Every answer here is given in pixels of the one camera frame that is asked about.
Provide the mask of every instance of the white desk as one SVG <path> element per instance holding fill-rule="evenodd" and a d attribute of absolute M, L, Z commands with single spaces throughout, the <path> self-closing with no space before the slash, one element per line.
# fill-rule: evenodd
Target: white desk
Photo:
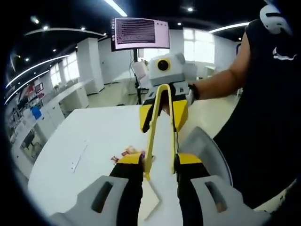
<path fill-rule="evenodd" d="M 27 178 L 29 178 L 30 176 L 33 163 L 21 150 L 22 142 L 24 141 L 28 133 L 33 129 L 33 127 L 42 120 L 43 115 L 47 114 L 48 111 L 51 111 L 52 108 L 55 107 L 64 98 L 66 98 L 71 93 L 80 89 L 81 87 L 83 87 L 85 84 L 89 82 L 90 81 L 79 82 L 71 86 L 70 88 L 66 89 L 65 91 L 57 95 L 55 98 L 53 98 L 51 101 L 49 101 L 41 108 L 42 116 L 38 120 L 35 120 L 34 118 L 30 118 L 29 120 L 22 119 L 19 125 L 17 126 L 15 133 L 12 135 L 12 137 L 13 136 L 16 137 L 11 148 L 12 158 L 13 161 L 18 166 L 18 168 L 20 169 L 20 171 Z"/>
<path fill-rule="evenodd" d="M 33 200 L 47 216 L 66 212 L 77 194 L 101 175 L 109 175 L 114 165 L 111 157 L 121 156 L 128 146 L 145 149 L 148 133 L 139 129 L 139 107 L 119 106 L 78 109 L 65 119 L 38 156 L 29 179 Z M 162 112 L 157 121 L 153 154 L 156 160 L 150 181 L 160 204 L 141 225 L 182 225 L 177 198 L 176 176 L 170 174 L 171 130 L 169 116 Z M 86 149 L 75 172 L 71 162 L 79 148 Z"/>

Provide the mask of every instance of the monitor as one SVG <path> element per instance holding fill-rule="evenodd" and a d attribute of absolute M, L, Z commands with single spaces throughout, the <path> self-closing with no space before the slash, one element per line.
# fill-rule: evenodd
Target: monitor
<path fill-rule="evenodd" d="M 113 18 L 111 49 L 169 48 L 168 22 L 143 18 Z"/>

